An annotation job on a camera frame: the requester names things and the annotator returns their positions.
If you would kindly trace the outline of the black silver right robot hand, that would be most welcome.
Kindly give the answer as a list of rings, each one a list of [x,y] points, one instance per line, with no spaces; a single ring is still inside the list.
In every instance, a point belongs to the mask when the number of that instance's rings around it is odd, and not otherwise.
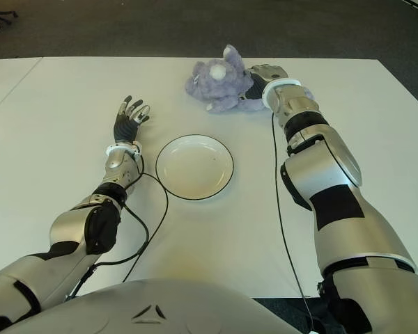
[[[249,100],[262,98],[265,87],[274,80],[288,78],[288,73],[277,65],[253,65],[247,69],[247,73],[253,81],[253,86],[247,90],[245,97]]]

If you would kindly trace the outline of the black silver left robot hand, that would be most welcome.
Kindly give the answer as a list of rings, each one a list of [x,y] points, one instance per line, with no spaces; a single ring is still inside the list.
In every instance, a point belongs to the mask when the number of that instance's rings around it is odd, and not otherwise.
[[[132,102],[128,95],[121,103],[116,114],[113,128],[115,143],[133,143],[139,127],[149,120],[150,106],[143,100]]]

